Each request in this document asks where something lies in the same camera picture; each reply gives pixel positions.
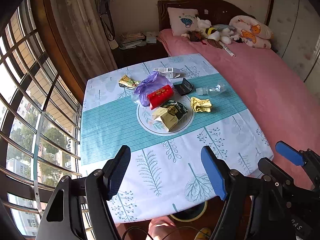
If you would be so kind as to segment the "yellow paper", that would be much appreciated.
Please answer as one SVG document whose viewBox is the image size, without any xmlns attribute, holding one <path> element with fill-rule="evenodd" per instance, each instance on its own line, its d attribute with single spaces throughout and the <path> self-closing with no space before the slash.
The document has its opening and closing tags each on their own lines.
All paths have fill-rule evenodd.
<svg viewBox="0 0 320 240">
<path fill-rule="evenodd" d="M 212 109 L 212 103 L 209 99 L 198 99 L 196 97 L 191 97 L 190 99 L 190 105 L 194 112 L 211 112 Z"/>
</svg>

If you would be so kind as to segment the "green gold chocolate wrapper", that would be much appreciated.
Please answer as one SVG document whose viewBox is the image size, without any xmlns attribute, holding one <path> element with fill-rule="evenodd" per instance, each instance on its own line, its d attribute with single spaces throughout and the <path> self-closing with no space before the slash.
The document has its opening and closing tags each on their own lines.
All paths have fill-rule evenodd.
<svg viewBox="0 0 320 240">
<path fill-rule="evenodd" d="M 182 103 L 168 100 L 156 108 L 152 113 L 152 118 L 161 122 L 164 129 L 169 132 L 187 113 L 188 110 Z"/>
</svg>

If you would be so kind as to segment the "red gold paper box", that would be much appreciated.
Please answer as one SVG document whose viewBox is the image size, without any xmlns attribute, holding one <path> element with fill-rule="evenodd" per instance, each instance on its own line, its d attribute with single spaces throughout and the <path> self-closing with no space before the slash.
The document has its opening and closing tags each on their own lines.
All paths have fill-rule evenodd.
<svg viewBox="0 0 320 240">
<path fill-rule="evenodd" d="M 150 109 L 153 110 L 166 101 L 168 101 L 174 95 L 174 91 L 170 85 L 161 87 L 160 89 L 147 95 L 150 102 Z"/>
</svg>

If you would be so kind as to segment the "green yellow snack wrapper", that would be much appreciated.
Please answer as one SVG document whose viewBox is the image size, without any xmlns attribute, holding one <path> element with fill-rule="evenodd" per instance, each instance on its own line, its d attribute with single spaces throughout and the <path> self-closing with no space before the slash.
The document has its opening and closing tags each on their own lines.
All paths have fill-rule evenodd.
<svg viewBox="0 0 320 240">
<path fill-rule="evenodd" d="M 133 80 L 127 75 L 124 75 L 118 82 L 118 85 L 123 88 L 135 89 L 140 84 L 139 81 Z"/>
</svg>

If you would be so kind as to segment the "black Talopn card box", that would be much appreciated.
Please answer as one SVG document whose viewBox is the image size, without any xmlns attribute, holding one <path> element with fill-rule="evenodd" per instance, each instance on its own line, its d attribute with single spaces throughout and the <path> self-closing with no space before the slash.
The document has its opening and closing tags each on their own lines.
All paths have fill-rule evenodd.
<svg viewBox="0 0 320 240">
<path fill-rule="evenodd" d="M 183 78 L 180 84 L 175 84 L 174 88 L 181 96 L 187 95 L 193 91 L 194 85 L 191 84 L 186 78 Z"/>
</svg>

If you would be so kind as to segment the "purple plastic bag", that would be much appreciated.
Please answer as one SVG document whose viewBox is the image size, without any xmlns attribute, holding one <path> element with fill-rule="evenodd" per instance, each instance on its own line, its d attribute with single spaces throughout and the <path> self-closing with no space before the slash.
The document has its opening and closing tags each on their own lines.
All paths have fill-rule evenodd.
<svg viewBox="0 0 320 240">
<path fill-rule="evenodd" d="M 148 95 L 166 85 L 173 87 L 170 79 L 162 73 L 154 71 L 139 83 L 133 91 L 131 99 L 134 103 L 147 107 L 150 105 Z"/>
</svg>

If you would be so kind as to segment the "pink trousers leg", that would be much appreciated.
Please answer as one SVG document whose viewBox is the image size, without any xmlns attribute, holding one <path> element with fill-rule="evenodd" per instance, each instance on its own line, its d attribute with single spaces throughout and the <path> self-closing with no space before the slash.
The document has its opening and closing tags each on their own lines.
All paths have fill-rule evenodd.
<svg viewBox="0 0 320 240">
<path fill-rule="evenodd" d="M 181 239 L 180 233 L 176 231 L 177 226 L 168 217 L 158 217 L 154 218 L 149 223 L 148 234 L 151 236 L 146 236 L 146 239 Z"/>
</svg>

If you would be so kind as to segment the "clear plastic bottle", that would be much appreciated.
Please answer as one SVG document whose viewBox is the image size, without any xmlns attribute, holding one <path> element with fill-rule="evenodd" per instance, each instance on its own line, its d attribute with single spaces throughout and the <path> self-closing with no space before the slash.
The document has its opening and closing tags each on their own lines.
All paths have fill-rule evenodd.
<svg viewBox="0 0 320 240">
<path fill-rule="evenodd" d="M 217 96 L 226 90 L 225 84 L 217 83 L 213 86 L 200 87 L 196 89 L 197 95 Z"/>
</svg>

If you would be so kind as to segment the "barred window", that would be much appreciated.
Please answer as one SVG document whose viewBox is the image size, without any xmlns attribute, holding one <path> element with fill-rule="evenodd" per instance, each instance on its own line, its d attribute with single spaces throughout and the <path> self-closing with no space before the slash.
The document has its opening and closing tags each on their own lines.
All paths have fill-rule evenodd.
<svg viewBox="0 0 320 240">
<path fill-rule="evenodd" d="M 81 112 L 23 0 L 1 32 L 1 202 L 24 238 L 60 179 L 81 177 Z"/>
</svg>

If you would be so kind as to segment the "white grey carton box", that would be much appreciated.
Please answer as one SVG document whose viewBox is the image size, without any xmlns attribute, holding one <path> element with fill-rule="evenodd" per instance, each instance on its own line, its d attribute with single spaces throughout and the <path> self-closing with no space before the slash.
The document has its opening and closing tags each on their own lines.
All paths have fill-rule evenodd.
<svg viewBox="0 0 320 240">
<path fill-rule="evenodd" d="M 165 75 L 166 77 L 170 78 L 170 79 L 175 79 L 180 77 L 181 73 L 178 69 L 176 68 L 172 68 L 172 67 L 168 67 L 168 68 L 154 68 L 153 69 L 156 72 L 161 73 L 162 75 Z"/>
</svg>

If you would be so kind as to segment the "white plush toy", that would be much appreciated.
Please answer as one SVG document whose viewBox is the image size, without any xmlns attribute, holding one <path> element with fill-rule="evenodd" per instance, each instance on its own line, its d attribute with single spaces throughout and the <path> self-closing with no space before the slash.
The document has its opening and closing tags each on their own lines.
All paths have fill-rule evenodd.
<svg viewBox="0 0 320 240">
<path fill-rule="evenodd" d="M 204 33 L 204 30 L 209 27 L 214 27 L 216 30 L 220 32 L 219 41 L 223 42 L 224 44 L 231 44 L 232 41 L 238 41 L 240 39 L 240 35 L 237 33 L 236 29 L 230 25 L 225 25 L 225 24 L 212 25 L 209 20 L 201 20 L 199 17 L 197 17 L 197 26 L 205 38 L 206 38 L 206 35 Z"/>
</svg>

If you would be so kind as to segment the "brown plush toy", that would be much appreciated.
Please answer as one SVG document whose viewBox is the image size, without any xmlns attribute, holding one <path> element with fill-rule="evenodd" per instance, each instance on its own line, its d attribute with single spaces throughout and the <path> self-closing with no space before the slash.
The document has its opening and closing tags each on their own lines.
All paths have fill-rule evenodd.
<svg viewBox="0 0 320 240">
<path fill-rule="evenodd" d="M 191 42 L 201 42 L 203 45 L 211 45 L 215 48 L 222 49 L 223 47 L 219 42 L 205 38 L 200 31 L 188 31 L 181 35 L 182 37 L 186 37 Z"/>
</svg>

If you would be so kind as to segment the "tissue box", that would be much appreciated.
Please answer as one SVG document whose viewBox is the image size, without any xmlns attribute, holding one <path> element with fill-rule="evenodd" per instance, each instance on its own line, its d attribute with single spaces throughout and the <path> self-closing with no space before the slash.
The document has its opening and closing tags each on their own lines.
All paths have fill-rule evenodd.
<svg viewBox="0 0 320 240">
<path fill-rule="evenodd" d="M 147 44 L 155 44 L 157 42 L 158 31 L 147 31 L 145 34 Z"/>
</svg>

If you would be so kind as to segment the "hanging bag on hook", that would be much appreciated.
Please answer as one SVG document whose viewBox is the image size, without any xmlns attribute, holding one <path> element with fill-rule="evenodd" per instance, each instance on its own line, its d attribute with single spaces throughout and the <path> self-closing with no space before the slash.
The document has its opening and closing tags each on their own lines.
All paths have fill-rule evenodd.
<svg viewBox="0 0 320 240">
<path fill-rule="evenodd" d="M 101 24 L 103 26 L 103 31 L 108 41 L 111 50 L 118 48 L 118 43 L 116 41 L 116 32 L 114 28 L 114 23 L 112 20 L 110 3 L 113 0 L 95 0 L 97 5 L 97 12 L 100 18 Z"/>
</svg>

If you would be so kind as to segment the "beige lace curtain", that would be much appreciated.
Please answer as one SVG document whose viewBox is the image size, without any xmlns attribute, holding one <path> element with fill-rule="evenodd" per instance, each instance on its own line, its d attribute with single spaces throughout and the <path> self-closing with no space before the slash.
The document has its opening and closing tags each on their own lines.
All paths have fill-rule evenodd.
<svg viewBox="0 0 320 240">
<path fill-rule="evenodd" d="M 117 69 L 95 0 L 50 0 L 63 44 L 82 81 Z"/>
</svg>

